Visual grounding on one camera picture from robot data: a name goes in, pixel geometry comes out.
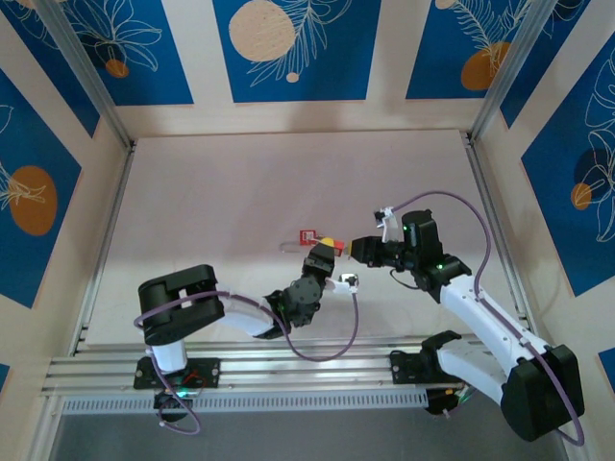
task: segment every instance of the wire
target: wire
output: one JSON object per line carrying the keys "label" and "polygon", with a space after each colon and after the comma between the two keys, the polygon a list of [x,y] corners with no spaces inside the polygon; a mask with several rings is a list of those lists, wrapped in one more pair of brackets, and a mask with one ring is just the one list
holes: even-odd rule
{"label": "wire", "polygon": [[407,283],[403,283],[401,280],[397,279],[393,275],[394,272],[395,272],[395,269],[391,269],[391,272],[389,272],[388,275],[391,276],[391,278],[397,281],[400,285],[404,286],[408,290],[419,290],[420,289],[418,286],[412,286],[412,285],[408,285]]}
{"label": "wire", "polygon": [[[504,325],[506,327],[506,329],[508,329],[510,331],[510,333],[516,339],[522,340],[523,339],[523,334],[521,332],[519,332],[519,330],[517,330],[517,328],[515,328],[515,326],[512,325],[506,319],[506,317],[504,315],[502,315],[498,311],[498,309],[496,309],[493,305],[491,305],[491,303],[488,300],[486,300],[485,298],[481,298],[479,296],[479,293],[480,293],[480,277],[482,277],[482,273],[484,272],[484,269],[485,269],[485,267],[487,265],[487,262],[489,261],[489,256],[491,256],[491,235],[489,233],[489,228],[488,228],[487,223],[485,222],[484,218],[480,215],[479,211],[470,202],[468,202],[463,197],[461,197],[461,196],[459,196],[459,195],[457,195],[457,194],[455,194],[453,192],[448,192],[446,190],[430,190],[428,192],[423,192],[422,194],[419,194],[416,197],[413,197],[412,199],[410,199],[410,200],[408,200],[406,202],[403,202],[401,205],[394,206],[392,208],[392,211],[393,212],[399,211],[400,209],[402,209],[402,208],[404,208],[404,207],[406,207],[406,206],[408,206],[410,204],[413,204],[417,200],[422,199],[423,197],[427,197],[429,195],[445,195],[445,196],[451,197],[453,199],[456,199],[456,200],[462,202],[463,204],[465,204],[467,207],[469,207],[470,210],[472,210],[474,215],[479,220],[480,226],[482,227],[482,231],[484,232],[487,248],[485,250],[485,255],[484,255],[484,258],[482,260],[482,263],[480,264],[480,267],[477,270],[477,274],[476,274],[476,276],[474,278],[474,292],[477,295],[477,298],[480,301],[480,303],[496,319],[498,319],[502,323],[502,325]],[[562,401],[564,403],[564,406],[566,407],[566,410],[568,411],[568,414],[570,415],[570,417],[571,417],[571,419],[573,421],[573,425],[575,426],[575,431],[577,432],[577,439],[576,440],[573,439],[568,434],[562,432],[560,429],[557,429],[556,431],[567,442],[570,442],[572,445],[574,445],[576,447],[582,447],[583,445],[585,445],[585,433],[583,432],[583,427],[580,424],[580,420],[578,419],[577,412],[575,411],[575,408],[572,405],[572,402],[570,401],[570,399],[566,395],[566,391],[564,391],[564,387],[561,385],[561,382],[559,381],[559,379],[555,375],[555,372],[553,371],[551,366],[543,358],[543,356],[540,354],[540,352],[538,352],[535,349],[535,347],[531,344],[531,342],[526,341],[526,342],[523,343],[523,345],[536,358],[536,360],[538,360],[538,363],[540,363],[540,365],[544,368],[545,372],[547,373],[547,376],[549,377],[549,379],[553,383],[553,386],[555,387],[555,390],[557,391],[557,394],[562,399]]]}
{"label": "wire", "polygon": [[[297,355],[298,357],[303,358],[304,360],[307,360],[309,362],[328,362],[330,360],[335,360],[336,358],[341,357],[344,353],[346,353],[352,347],[352,345],[355,343],[355,340],[357,339],[357,334],[358,334],[358,301],[357,301],[357,294],[356,293],[353,293],[353,308],[355,310],[355,326],[353,328],[353,333],[352,333],[352,335],[350,337],[350,340],[348,341],[346,346],[344,346],[341,349],[341,351],[339,351],[339,352],[337,352],[337,353],[335,353],[335,354],[333,354],[331,356],[328,356],[328,357],[310,357],[308,355],[302,354],[301,352],[299,352],[297,350],[295,345],[292,343],[292,341],[290,339],[290,336],[288,335],[288,330],[286,329],[286,326],[284,325],[284,322],[282,321],[282,319],[278,315],[276,315],[271,309],[265,307],[264,305],[261,305],[260,303],[256,302],[255,300],[252,300],[251,298],[248,298],[248,297],[245,297],[245,296],[241,296],[241,295],[234,295],[234,294],[231,294],[228,291],[207,291],[207,292],[203,292],[203,293],[196,293],[194,295],[186,296],[185,298],[180,298],[180,299],[172,301],[170,303],[162,304],[162,305],[160,305],[158,307],[153,308],[152,310],[149,310],[149,311],[145,312],[142,315],[139,315],[135,319],[133,324],[138,329],[143,329],[143,322],[145,320],[151,318],[151,317],[154,317],[155,315],[158,315],[158,314],[160,314],[162,312],[165,312],[165,311],[167,311],[169,309],[172,309],[173,307],[176,307],[176,306],[178,306],[180,304],[188,303],[188,302],[194,302],[194,301],[202,300],[203,298],[210,298],[212,296],[221,296],[223,298],[228,298],[228,299],[232,299],[232,300],[238,300],[238,301],[241,301],[243,303],[251,305],[251,306],[261,310],[262,312],[264,312],[274,322],[276,322],[278,324],[278,326],[280,327],[280,330],[282,331],[282,333],[284,335],[284,339],[288,343],[288,347],[293,351],[293,353],[295,355]],[[163,427],[166,427],[166,428],[168,428],[170,430],[172,430],[173,432],[177,432],[177,433],[180,433],[180,434],[183,434],[183,435],[196,435],[196,434],[198,434],[201,431],[201,421],[199,420],[199,417],[182,400],[182,398],[180,398],[180,396],[178,396],[178,394],[175,391],[175,389],[173,388],[173,386],[169,383],[169,381],[166,379],[166,377],[164,377],[164,374],[160,370],[160,366],[159,366],[158,362],[156,361],[156,357],[154,356],[151,348],[148,348],[148,352],[151,353],[152,364],[154,365],[154,370],[156,370],[156,374],[158,375],[158,378],[159,378],[160,382],[166,387],[166,389],[168,389],[168,391],[171,393],[173,398],[192,417],[192,419],[194,420],[194,422],[196,424],[196,428],[194,430],[185,430],[185,429],[180,429],[178,427],[170,425],[169,423],[167,423],[162,418],[162,407],[159,409],[159,412],[158,412],[158,417],[159,417],[159,420],[160,420],[160,425],[163,426]]]}

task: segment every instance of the white tabletop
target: white tabletop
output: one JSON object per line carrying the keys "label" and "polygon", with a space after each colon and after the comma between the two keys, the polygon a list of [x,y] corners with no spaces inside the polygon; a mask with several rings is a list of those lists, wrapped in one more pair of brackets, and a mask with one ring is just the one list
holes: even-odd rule
{"label": "white tabletop", "polygon": [[[139,344],[136,289],[148,279],[197,264],[213,266],[220,283],[263,296],[301,275],[302,253],[282,254],[281,242],[316,229],[346,242],[378,234],[373,211],[395,206],[429,189],[456,192],[482,209],[458,132],[250,134],[145,138],[115,227],[93,310],[90,346]],[[485,242],[474,215],[449,198],[426,198],[446,253],[476,270]],[[357,273],[360,337],[470,332],[423,292],[348,258],[335,275]],[[398,275],[412,282],[410,274]],[[498,256],[482,285],[514,312]],[[345,338],[353,327],[350,298],[326,293],[302,339]],[[194,341],[255,341],[212,325]]]}

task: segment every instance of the purple cable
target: purple cable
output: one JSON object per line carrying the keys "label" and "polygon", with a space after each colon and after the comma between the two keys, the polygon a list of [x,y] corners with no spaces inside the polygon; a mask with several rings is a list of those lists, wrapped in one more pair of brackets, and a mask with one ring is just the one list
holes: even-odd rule
{"label": "purple cable", "polygon": [[[469,207],[472,210],[472,212],[475,214],[475,216],[478,218],[480,222],[480,226],[482,227],[482,231],[484,232],[485,240],[487,243],[487,248],[485,251],[484,259],[482,260],[482,263],[480,264],[480,267],[477,270],[477,274],[474,278],[474,292],[478,295],[478,293],[480,293],[480,277],[482,276],[482,273],[484,272],[487,262],[489,261],[489,256],[491,256],[491,235],[489,234],[489,228],[487,227],[487,223],[485,222],[484,218],[480,215],[479,211],[476,209],[475,206],[473,206],[470,202],[465,200],[463,197],[453,192],[448,192],[445,190],[430,190],[428,192],[423,192],[422,194],[417,195],[416,197],[408,200],[407,202],[403,202],[401,205],[394,206],[393,208],[391,208],[391,210],[395,213],[399,211],[400,209],[416,202],[419,199],[422,199],[423,197],[427,197],[429,195],[445,195],[453,199],[459,200],[460,202],[462,202],[463,204],[465,204],[467,207]],[[496,319],[498,319],[506,327],[506,329],[510,331],[510,333],[516,339],[521,340],[523,338],[523,334],[520,333],[517,330],[517,328],[515,328],[514,325],[512,325],[506,319],[506,317],[504,317],[493,305],[491,305],[491,303],[488,300],[486,300],[485,298],[479,298],[479,301],[491,313],[491,315],[493,315]],[[564,387],[561,385],[561,382],[555,375],[555,372],[553,371],[551,366],[547,363],[547,361],[543,358],[543,356],[535,349],[535,347],[530,342],[525,343],[524,347],[528,349],[528,351],[531,352],[531,354],[536,358],[536,360],[538,360],[538,363],[540,363],[540,365],[544,368],[545,372],[547,373],[547,376],[553,383],[553,386],[555,387],[557,394],[564,402],[564,406],[566,407],[566,410],[570,414],[570,417],[575,426],[575,430],[577,431],[577,439],[576,440],[573,439],[568,434],[562,432],[560,429],[557,429],[557,432],[567,442],[570,442],[572,445],[576,447],[582,447],[583,445],[585,445],[585,433],[583,432],[583,427],[581,426],[580,421],[578,420],[577,412],[575,411],[575,408],[570,402],[570,399],[566,395],[566,391],[564,391]]]}
{"label": "purple cable", "polygon": [[[268,309],[267,307],[260,305],[259,303],[257,303],[256,301],[247,298],[245,296],[241,296],[241,295],[233,295],[231,293],[229,293],[228,291],[208,291],[208,292],[204,292],[204,293],[197,293],[194,295],[190,295],[190,296],[186,296],[185,298],[180,298],[178,300],[172,301],[170,303],[166,303],[163,305],[159,305],[158,307],[155,307],[152,310],[147,311],[146,313],[139,315],[135,321],[134,321],[134,325],[135,327],[137,327],[138,329],[143,329],[143,321],[154,317],[155,315],[158,315],[166,310],[169,310],[173,307],[176,307],[180,304],[183,303],[187,303],[187,302],[192,302],[192,301],[197,301],[197,300],[201,300],[203,298],[209,298],[212,296],[221,296],[223,298],[229,298],[229,299],[233,299],[233,300],[238,300],[241,301],[242,303],[246,303],[248,305],[251,305],[253,307],[256,307],[257,309],[263,311],[265,314],[267,314],[269,317],[271,317],[271,319],[276,322],[279,326],[280,329],[282,330],[282,333],[284,335],[284,338],[286,340],[286,342],[288,343],[288,346],[290,347],[290,349],[295,353],[295,355],[297,355],[300,358],[303,358],[304,360],[310,361],[310,362],[327,362],[329,360],[335,360],[336,358],[342,356],[344,353],[346,353],[348,351],[348,349],[355,343],[355,340],[357,339],[357,333],[358,333],[358,302],[357,302],[357,294],[353,293],[353,307],[355,309],[355,327],[353,328],[353,334],[351,335],[350,340],[348,341],[348,344],[346,346],[344,346],[342,348],[341,351],[335,353],[334,355],[331,355],[329,357],[309,357],[307,355],[303,355],[302,353],[300,353],[299,351],[297,351],[297,348],[295,348],[295,345],[292,344],[292,341],[290,340],[290,336],[288,335],[288,331],[286,330],[286,326],[284,325],[284,322],[282,321],[282,319],[276,315],[271,309]],[[166,427],[167,429],[172,430],[173,432],[177,432],[183,435],[196,435],[201,431],[201,421],[199,420],[199,417],[194,413],[194,411],[182,400],[182,398],[180,398],[180,396],[178,396],[177,392],[175,391],[175,389],[173,388],[173,386],[169,383],[169,381],[166,379],[166,377],[164,377],[164,374],[162,373],[160,366],[158,364],[158,362],[156,361],[156,357],[154,356],[154,354],[151,354],[151,358],[152,358],[152,365],[154,365],[154,370],[156,370],[156,374],[158,375],[158,378],[160,379],[160,382],[169,390],[169,392],[171,393],[171,395],[173,396],[173,398],[188,412],[188,414],[192,417],[192,419],[194,420],[195,424],[196,424],[196,428],[194,430],[185,430],[185,429],[180,429],[178,427],[175,427],[173,425],[168,424],[166,421],[164,421],[162,419],[162,408],[159,409],[158,412],[158,417],[160,420],[160,424],[164,427]]]}

